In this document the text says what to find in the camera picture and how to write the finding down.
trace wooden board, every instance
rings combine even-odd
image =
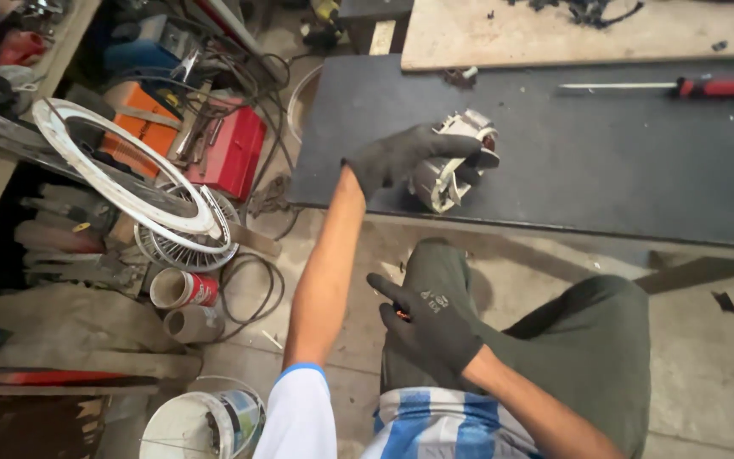
[[[605,18],[635,5],[615,0]],[[494,10],[493,19],[487,15]],[[504,67],[734,57],[734,2],[649,0],[604,30],[575,25],[565,3],[535,12],[528,2],[415,0],[401,68]],[[728,41],[725,50],[711,45]]]

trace glove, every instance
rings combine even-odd
[[[442,361],[456,375],[463,373],[483,346],[444,295],[434,290],[413,292],[375,273],[367,275],[367,283],[409,316],[409,321],[404,320],[392,305],[382,304],[378,311],[387,330],[409,348]]]
[[[467,158],[479,153],[481,142],[473,137],[438,134],[440,124],[419,124],[374,141],[352,157],[342,159],[356,175],[364,200],[370,201],[379,188],[392,188],[424,159]]]

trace workbench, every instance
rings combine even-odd
[[[53,96],[78,48],[78,43],[87,32],[100,4],[100,0],[72,0],[70,2],[69,13],[56,27],[55,45],[47,50],[34,66],[36,76],[43,77],[38,89],[34,92],[34,100]],[[22,118],[30,121],[30,113],[27,112]],[[10,182],[16,164],[18,160],[13,155],[0,151],[0,198]]]
[[[500,167],[443,215],[403,183],[379,191],[368,218],[708,257],[640,279],[649,292],[733,277],[734,100],[557,89],[708,73],[734,74],[734,59],[482,69],[474,88],[461,90],[439,73],[402,73],[397,54],[329,58],[289,200],[327,207],[342,156],[468,107],[499,130]]]

